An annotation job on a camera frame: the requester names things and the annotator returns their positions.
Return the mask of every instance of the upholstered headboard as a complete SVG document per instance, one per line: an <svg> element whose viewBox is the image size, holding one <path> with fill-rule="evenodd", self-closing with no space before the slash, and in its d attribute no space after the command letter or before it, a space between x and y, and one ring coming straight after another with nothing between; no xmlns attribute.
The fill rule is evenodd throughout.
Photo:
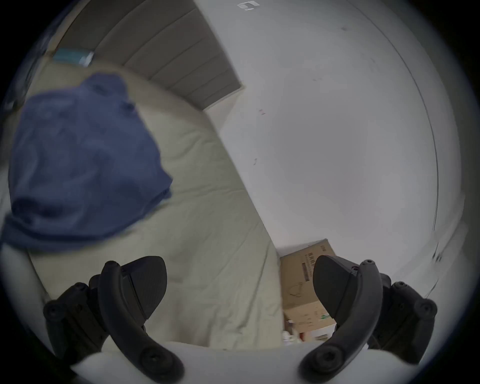
<svg viewBox="0 0 480 384"><path fill-rule="evenodd" d="M58 47L92 50L200 109L240 88L192 0L90 0Z"/></svg>

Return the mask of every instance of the bedding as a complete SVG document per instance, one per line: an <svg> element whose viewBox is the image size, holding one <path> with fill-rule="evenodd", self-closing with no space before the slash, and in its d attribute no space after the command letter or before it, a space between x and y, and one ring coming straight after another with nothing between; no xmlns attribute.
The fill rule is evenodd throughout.
<svg viewBox="0 0 480 384"><path fill-rule="evenodd" d="M95 72L117 73L126 83L161 148L162 166L173 178L172 197L99 244L31 254L47 292L56 298L75 282L88 282L108 260L125 264L157 255L165 260L168 285L145 323L155 341L227 349L280 346L283 317L277 253L203 112L134 73L98 60L80 68L45 58L28 96L76 86ZM17 119L9 119L6 138ZM104 350L112 348L111 340L104 345Z"/></svg>
<svg viewBox="0 0 480 384"><path fill-rule="evenodd" d="M171 183L123 80L94 73L23 106L1 240L43 252L98 242L148 214Z"/></svg>

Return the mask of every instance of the blue cloth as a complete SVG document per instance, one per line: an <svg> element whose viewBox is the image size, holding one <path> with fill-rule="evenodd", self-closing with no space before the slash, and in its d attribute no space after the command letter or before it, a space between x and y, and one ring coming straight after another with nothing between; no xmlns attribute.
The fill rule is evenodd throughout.
<svg viewBox="0 0 480 384"><path fill-rule="evenodd" d="M78 248L144 217L170 197L171 183L123 80L96 73L26 102L1 239L37 251Z"/></svg>

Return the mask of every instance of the bed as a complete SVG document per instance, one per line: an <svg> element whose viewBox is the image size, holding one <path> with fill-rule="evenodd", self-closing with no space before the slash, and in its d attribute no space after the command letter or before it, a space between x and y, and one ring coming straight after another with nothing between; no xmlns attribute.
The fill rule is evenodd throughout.
<svg viewBox="0 0 480 384"><path fill-rule="evenodd" d="M172 197L145 219L106 241L73 252L31 253L51 298L88 282L104 263L146 255L166 263L165 297L147 320L155 341L211 348L281 345L283 317L276 250L238 173L206 115L125 68L94 60L82 68L43 58L27 97L78 85L95 72L125 81L173 177ZM8 149L20 111L4 126ZM2 158L7 158L4 151ZM8 209L6 161L0 163L2 206ZM105 349L115 349L111 339Z"/></svg>

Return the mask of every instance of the beige bedsheet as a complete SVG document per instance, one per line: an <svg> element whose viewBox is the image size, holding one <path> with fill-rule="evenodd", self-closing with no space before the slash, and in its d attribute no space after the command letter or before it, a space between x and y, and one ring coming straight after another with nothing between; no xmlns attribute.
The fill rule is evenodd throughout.
<svg viewBox="0 0 480 384"><path fill-rule="evenodd" d="M45 288L56 298L77 281L88 283L108 260L124 264L158 255L167 266L168 286L145 324L154 340L229 349L280 346L277 254L204 113L99 61L84 69L44 59L29 95L78 85L97 71L117 72L125 80L173 177L172 197L107 241L75 252L32 254ZM111 341L107 348L113 348Z"/></svg>

